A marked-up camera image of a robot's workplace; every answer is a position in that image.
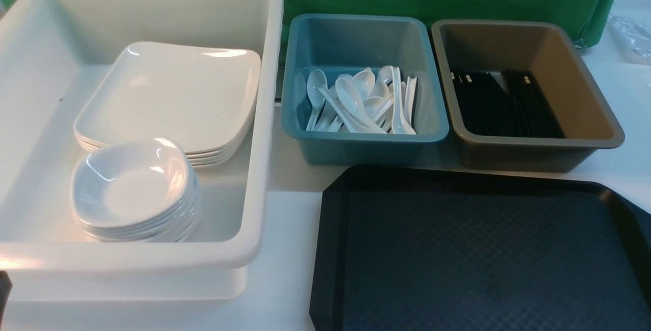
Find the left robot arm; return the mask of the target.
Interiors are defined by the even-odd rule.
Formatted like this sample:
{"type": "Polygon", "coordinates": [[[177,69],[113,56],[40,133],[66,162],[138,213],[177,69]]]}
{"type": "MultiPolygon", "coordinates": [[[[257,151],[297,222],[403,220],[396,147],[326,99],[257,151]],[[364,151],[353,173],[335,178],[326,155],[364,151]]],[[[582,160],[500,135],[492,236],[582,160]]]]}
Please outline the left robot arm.
{"type": "Polygon", "coordinates": [[[0,271],[0,323],[2,324],[3,315],[7,307],[10,292],[12,291],[13,283],[10,280],[7,271],[0,271]]]}

